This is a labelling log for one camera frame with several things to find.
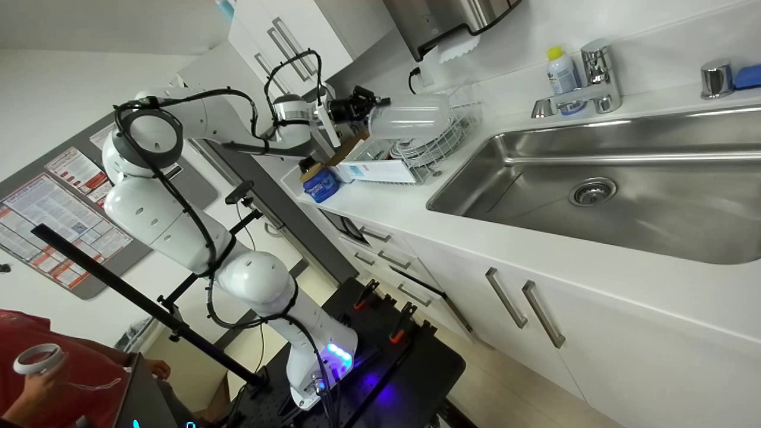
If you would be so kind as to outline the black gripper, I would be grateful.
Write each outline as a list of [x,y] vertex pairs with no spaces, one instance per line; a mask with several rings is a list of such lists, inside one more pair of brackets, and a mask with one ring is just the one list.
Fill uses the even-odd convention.
[[365,86],[356,86],[348,96],[328,105],[328,115],[336,123],[361,121],[378,105],[378,94]]

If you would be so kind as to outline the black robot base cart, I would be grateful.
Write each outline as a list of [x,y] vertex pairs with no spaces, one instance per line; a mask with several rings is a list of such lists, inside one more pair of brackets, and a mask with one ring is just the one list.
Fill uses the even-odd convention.
[[373,285],[344,279],[324,308],[360,333],[355,367],[310,411],[293,403],[280,346],[246,385],[226,428],[427,428],[436,421],[466,360],[428,320],[416,323]]

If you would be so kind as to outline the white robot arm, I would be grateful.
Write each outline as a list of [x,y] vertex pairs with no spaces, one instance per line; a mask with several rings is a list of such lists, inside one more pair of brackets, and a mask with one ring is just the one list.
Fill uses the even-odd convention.
[[113,106],[103,142],[113,181],[103,208],[140,245],[208,278],[208,313],[224,323],[216,294],[246,303],[289,341],[286,385],[298,409],[315,409],[356,367],[360,333],[304,294],[272,252],[246,245],[233,226],[190,199],[170,175],[189,139],[272,149],[260,102],[243,88],[142,90]]

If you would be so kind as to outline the operator hand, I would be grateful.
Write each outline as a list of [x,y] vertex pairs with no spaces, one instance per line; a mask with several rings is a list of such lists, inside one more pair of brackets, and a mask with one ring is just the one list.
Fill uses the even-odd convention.
[[25,409],[27,414],[44,409],[60,394],[65,383],[66,383],[66,375],[61,370],[27,375],[18,407]]

